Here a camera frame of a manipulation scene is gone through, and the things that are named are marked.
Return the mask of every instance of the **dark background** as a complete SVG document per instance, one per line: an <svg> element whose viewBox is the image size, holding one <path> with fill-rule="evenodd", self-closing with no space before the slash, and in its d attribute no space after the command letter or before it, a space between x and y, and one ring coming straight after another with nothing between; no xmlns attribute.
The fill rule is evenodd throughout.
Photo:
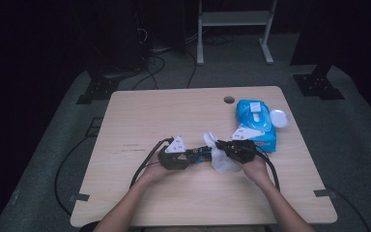
<svg viewBox="0 0 371 232"><path fill-rule="evenodd" d="M0 0L0 214L81 72L143 68L147 51L138 46L136 26L177 46L196 32L198 1L146 2ZM205 0L205 9L219 10L223 1L216 2ZM261 10L264 2L227 1L222 9ZM371 1L279 0L271 32L301 32L292 65L332 59L371 105Z"/></svg>

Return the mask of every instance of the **small white round object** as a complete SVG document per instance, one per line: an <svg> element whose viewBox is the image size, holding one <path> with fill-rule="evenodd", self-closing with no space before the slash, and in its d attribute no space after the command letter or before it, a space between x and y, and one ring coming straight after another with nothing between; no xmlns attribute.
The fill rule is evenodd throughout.
<svg viewBox="0 0 371 232"><path fill-rule="evenodd" d="M284 110L274 109L270 113L271 122L276 128L285 128L288 125L288 117Z"/></svg>

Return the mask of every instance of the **black cable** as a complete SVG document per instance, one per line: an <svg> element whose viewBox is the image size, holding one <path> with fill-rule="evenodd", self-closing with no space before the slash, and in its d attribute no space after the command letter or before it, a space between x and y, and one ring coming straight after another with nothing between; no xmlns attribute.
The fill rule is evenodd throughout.
<svg viewBox="0 0 371 232"><path fill-rule="evenodd" d="M157 81L156 81L155 75L154 75L153 73L150 72L150 70L149 70L149 66L147 66L146 70L147 70L147 73L149 73L149 74L152 76L153 82L155 83L155 88L154 88L154 89L158 89Z"/></svg>
<svg viewBox="0 0 371 232"><path fill-rule="evenodd" d="M156 72L153 72L151 74L149 74L148 76L142 78L141 80L139 80L132 88L131 90L135 90L135 88L141 83L143 82L144 80L146 80L147 78L150 78L150 77L154 77L155 74L159 73L160 71L162 71L162 69L164 69L165 67L165 61L164 59L162 59L161 57L158 57L158 56L151 56L151 57L154 57L154 58L157 58L159 59L160 61L162 61L162 66L156 71Z"/></svg>
<svg viewBox="0 0 371 232"><path fill-rule="evenodd" d="M82 144L84 141L86 141L86 139L90 138L90 137L93 137L93 135L97 134L99 132L99 130L96 130L92 133L90 133L89 135L86 135L80 142L78 142L69 152L68 154L65 156L65 158L63 159L62 163L60 164L60 166L58 167L58 170L56 172L56 177L55 177L55 196L56 196L56 200L59 204L59 206L65 211L66 214L68 214L69 216L71 216L71 212L65 207L64 204L62 204L61 200L60 200L60 197L59 197L59 194L58 194L58 191L57 191L57 182L58 182L58 178L59 178L59 173L60 171L62 170L62 167L63 165L65 164L66 160L71 156L71 154L73 153L73 151L78 147L80 146L80 144Z"/></svg>
<svg viewBox="0 0 371 232"><path fill-rule="evenodd" d="M261 147L259 146L256 146L257 148L260 148L264 154L258 152L258 151L252 151L251 149L249 148L245 148L245 147L241 147L241 149L244 149L246 151L249 151L249 152L253 152L255 155L259 156L260 158L262 158L265 163L270 167L271 169L271 173L272 173L272 176L273 176L273 181L275 183L275 187L276 189L278 189L279 191L281 191L281 188L279 186L279 180L278 180L278 175L276 174L276 169L275 169L275 166L273 166L273 163L270 161L270 158L268 157L268 154L264 151L264 149L262 149Z"/></svg>
<svg viewBox="0 0 371 232"><path fill-rule="evenodd" d="M192 80L192 78L194 77L195 70L196 70L196 68L197 68L197 61L195 60L195 58L194 58L194 56L191 54L191 52L186 51L186 53L188 53L188 54L191 56L192 61L193 61L193 63L194 63L194 69L192 70L191 77L189 78L189 80L188 80L188 84L186 85L186 88L188 89L188 88L189 88L189 84L191 83L191 80Z"/></svg>
<svg viewBox="0 0 371 232"><path fill-rule="evenodd" d="M158 163L160 163L160 161L152 162L152 163L147 164L146 167L151 166L151 165L153 165L153 164L158 164Z"/></svg>
<svg viewBox="0 0 371 232"><path fill-rule="evenodd" d="M234 40L233 35L229 35L229 37L230 39L227 39L225 36L222 36L222 35L221 36L213 35L213 36L205 37L203 43L204 45L209 45L209 46L221 46L221 45L228 44Z"/></svg>
<svg viewBox="0 0 371 232"><path fill-rule="evenodd" d="M150 56L153 57L153 56L161 55L161 54L167 53L171 50L173 50L172 47L162 48L160 51L152 50L152 53L150 54Z"/></svg>
<svg viewBox="0 0 371 232"><path fill-rule="evenodd" d="M325 183L324 183L324 185L325 185L328 189L332 190L335 194L337 194L338 196L340 196L344 201L346 201L346 203L348 203L348 204L352 207L352 209L355 211L355 213L357 213L357 215L359 216L360 220L362 221L362 223L363 223L363 225L364 225L366 231L370 232L371 230L370 230L370 228L369 228L369 225L367 224L365 218L364 218L363 215L360 213L360 211L357 209L357 207L356 207L354 204L352 204L352 202L351 202L350 200L348 200L348 198L346 198L346 197L345 197L342 193L340 193L338 190L336 190L335 188L333 188L333 187L331 187L331 186L329 186L329 185L327 185L327 184L325 184Z"/></svg>
<svg viewBox="0 0 371 232"><path fill-rule="evenodd" d="M153 148L153 150L150 152L150 154L144 159L143 163L138 167L137 171L134 173L133 178L131 179L130 183L130 189L134 185L134 183L137 181L137 177L140 174L140 172L147 166L147 163L149 162L150 158L153 156L153 154L157 151L157 149L163 144L164 142L171 143L173 141L173 138L166 138L161 141Z"/></svg>

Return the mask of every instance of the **wire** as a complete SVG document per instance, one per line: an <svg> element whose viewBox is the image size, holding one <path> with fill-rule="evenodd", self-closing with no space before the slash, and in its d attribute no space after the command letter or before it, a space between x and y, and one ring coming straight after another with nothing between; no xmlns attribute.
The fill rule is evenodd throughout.
<svg viewBox="0 0 371 232"><path fill-rule="evenodd" d="M257 146L257 148L259 148L262 151L262 153L267 157L267 159L269 159L268 153L262 147Z"/></svg>
<svg viewBox="0 0 371 232"><path fill-rule="evenodd" d="M265 154L262 154L260 153L259 151L252 151L251 149L249 148L245 148L245 147L241 147L241 149L244 149L246 151L249 151L249 152L253 152L255 155L259 156L260 158L262 158L266 163L267 165L270 167L271 169L271 173L272 173L272 176L273 176L273 181L274 181L274 184L275 184L275 187L281 191L281 188L279 186L279 180L278 180L278 175L276 174L276 169L275 169L275 166L273 166L273 163L270 161L270 158L268 157L268 154L264 151Z"/></svg>
<svg viewBox="0 0 371 232"><path fill-rule="evenodd" d="M156 81L155 75L152 74L152 73L150 72L150 70L149 70L149 66L147 66L146 69L147 69L147 73L149 73L149 74L152 76L153 82L155 83L155 89L158 89L157 81Z"/></svg>
<svg viewBox="0 0 371 232"><path fill-rule="evenodd" d="M144 32L143 42L146 42L147 41L147 37L148 37L147 31L144 30L143 28L137 28L137 31L143 31Z"/></svg>
<svg viewBox="0 0 371 232"><path fill-rule="evenodd" d="M56 196L56 200L59 204L59 206L65 211L66 214L68 214L69 216L71 216L71 212L66 208L66 206L61 202L60 200L60 197L59 197L59 193L58 193L58 179L59 179L59 174L60 174L60 171L62 170L62 167L63 165L65 164L66 160L68 160L68 158L71 156L71 154L74 152L74 150L76 150L76 148L78 146L80 146L80 144L82 144L84 141L86 141L86 139L90 138L90 137L94 137L95 134L97 134L99 132L99 130L95 130L94 132L90 133L89 135L85 135L85 137L80 141L78 142L69 152L68 154L65 156L65 158L62 160L62 163L60 164L60 166L58 167L58 170L56 172L56 177L55 177L55 196Z"/></svg>
<svg viewBox="0 0 371 232"><path fill-rule="evenodd" d="M194 69L192 70L191 77L189 78L189 80L188 80L188 84L186 85L186 88L188 89L188 88L189 88L189 84L191 83L191 80L192 80L192 78L194 77L195 69L197 68L197 61L195 61L195 58L194 58L194 56L191 54L191 52L186 51L186 53L188 53L188 54L191 56L191 58L192 58L192 60L193 60L193 62L194 62Z"/></svg>
<svg viewBox="0 0 371 232"><path fill-rule="evenodd" d="M131 88L131 90L135 90L135 88L137 88L137 86L141 83L141 82L143 82L144 80L146 80L146 79L148 79L148 78L150 78L150 77L152 77L152 78L154 78L154 75L155 74L157 74L157 73L159 73L160 71L162 71L162 69L164 69L164 67L165 67L165 61L164 61L164 59L162 59L162 58L160 58L160 57L158 57L158 56L151 56L151 57L154 57L154 58L157 58L157 59L159 59L161 62L162 62L162 66L156 71L156 72L153 72L153 73L151 73L151 74L149 74L149 75L147 75L146 77L144 77L144 78L142 78L141 80L139 80L132 88Z"/></svg>
<svg viewBox="0 0 371 232"><path fill-rule="evenodd" d="M230 39L227 39L225 36L222 36L222 35L212 35L209 37L205 37L203 43L204 45L209 45L209 46L221 46L224 44L228 44L234 40L233 35L229 35L229 37Z"/></svg>
<svg viewBox="0 0 371 232"><path fill-rule="evenodd" d="M205 29L202 34L204 35L207 31L209 31L209 29L210 29L210 27L207 27L207 29ZM195 33L194 35L185 39L185 44L190 44L191 42L197 40L197 38L198 38L198 33ZM152 49L151 52L153 52L156 55L156 54L162 54L164 52L168 52L172 49L173 49L173 47L167 46L165 48Z"/></svg>
<svg viewBox="0 0 371 232"><path fill-rule="evenodd" d="M152 163L147 164L146 166L151 166L151 165L153 165L153 164L158 164L158 163L159 163L159 161L157 161L157 162L152 162Z"/></svg>
<svg viewBox="0 0 371 232"><path fill-rule="evenodd" d="M333 187L331 187L331 186L329 186L329 185L327 185L327 184L325 184L325 183L324 183L324 185L325 185L328 189L332 190L335 194L337 194L338 196L340 196L344 201L346 201L346 203L348 203L348 204L352 207L352 209L355 211L355 213L357 213L357 215L359 216L360 220L362 221L362 223L363 223L363 225L364 225L366 231L370 232L371 230L370 230L370 228L369 228L369 225L367 224L365 218L364 218L363 215L360 213L360 211L357 209L357 207L356 207L354 204L352 204L352 202L351 202L350 200L348 200L348 198L346 198L346 197L345 197L342 193L340 193L338 190L336 190L335 188L333 188Z"/></svg>
<svg viewBox="0 0 371 232"><path fill-rule="evenodd" d="M144 159L144 161L141 163L141 165L138 167L137 171L134 173L133 175L133 178L131 179L131 183L130 183L130 189L131 187L134 185L134 183L136 182L137 180L137 177L138 175L140 174L140 172L147 166L147 162L149 162L150 158L155 154L155 152L157 151L157 149L164 143L164 142L172 142L174 139L173 138L166 138L166 139L163 139L161 141L159 141L158 144L156 144L156 146L153 148L153 150L149 153L149 155Z"/></svg>

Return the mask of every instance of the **floor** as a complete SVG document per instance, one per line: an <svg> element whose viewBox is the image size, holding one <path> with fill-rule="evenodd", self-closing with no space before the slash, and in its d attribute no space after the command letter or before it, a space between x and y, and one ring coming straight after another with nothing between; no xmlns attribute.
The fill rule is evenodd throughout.
<svg viewBox="0 0 371 232"><path fill-rule="evenodd" d="M141 81L150 75L143 72L121 81L118 90L279 86L322 180L327 189L334 189L330 196L337 222L314 227L318 231L368 231L365 222L371 231L369 104L352 79L336 67L331 68L328 79L344 100L304 97L293 75L311 73L314 66L289 65L299 35L270 35L271 66L258 44L260 37L240 35L223 45L205 45L203 66L195 67L195 43L187 46L189 53L159 54L159 58L149 59L149 72L156 73L155 81L150 77ZM93 119L104 115L108 104L107 100L76 104L89 83L89 75L83 72L65 95L0 217L0 231L78 231L71 226L68 212L73 209L96 143L95 137L85 134ZM65 209L56 199L55 184ZM271 230L280 231L277 225L271 225Z"/></svg>

